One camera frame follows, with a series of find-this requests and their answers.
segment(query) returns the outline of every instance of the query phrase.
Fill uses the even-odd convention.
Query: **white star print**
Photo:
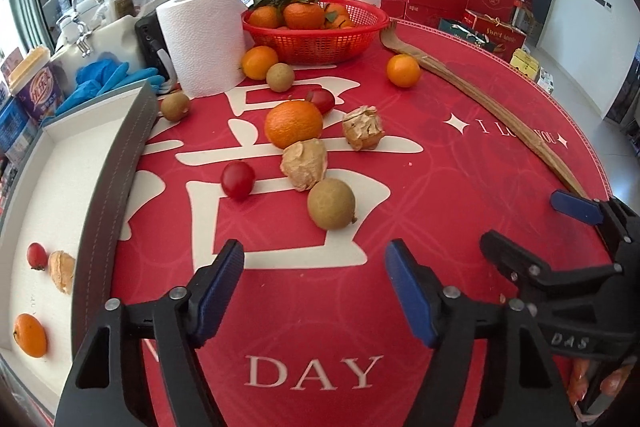
[[[444,123],[448,123],[450,126],[455,127],[458,131],[460,131],[460,134],[465,134],[465,127],[469,125],[468,123],[460,120],[460,118],[456,117],[456,115],[454,115],[453,113],[451,113],[451,118],[449,118],[449,120]]]

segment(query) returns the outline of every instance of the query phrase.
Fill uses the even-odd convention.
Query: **blue gripper pad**
[[[391,279],[412,333],[425,346],[433,348],[438,344],[438,335],[432,326],[431,306],[420,289],[408,259],[402,251],[403,248],[406,248],[404,243],[396,241],[392,241],[386,247],[386,273]]]
[[[229,240],[211,266],[198,270],[198,272],[204,271],[203,277],[198,279],[198,273],[194,275],[189,289],[198,307],[193,311],[196,315],[196,323],[189,334],[189,340],[195,349],[202,347],[206,341],[218,333],[222,317],[225,315],[226,307],[238,285],[243,269],[242,245],[238,241]],[[208,286],[199,285],[199,280]]]
[[[604,217],[595,201],[578,198],[564,190],[551,194],[551,206],[558,212],[595,227],[601,225]]]

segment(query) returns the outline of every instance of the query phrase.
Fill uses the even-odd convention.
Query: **green curtain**
[[[53,54],[55,44],[49,34],[39,0],[9,0],[9,4],[25,49],[46,46]]]

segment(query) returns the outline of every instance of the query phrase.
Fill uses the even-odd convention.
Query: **basket of oranges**
[[[389,17],[355,0],[254,0],[242,16],[257,46],[281,62],[321,66],[364,53]]]

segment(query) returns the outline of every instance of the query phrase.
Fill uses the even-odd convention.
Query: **red plastic basket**
[[[354,0],[320,0],[320,6],[334,3],[346,7],[354,27],[345,30],[271,30],[247,23],[250,12],[242,15],[242,25],[257,46],[276,50],[287,64],[322,66],[356,57],[369,47],[378,32],[389,24],[380,8]]]

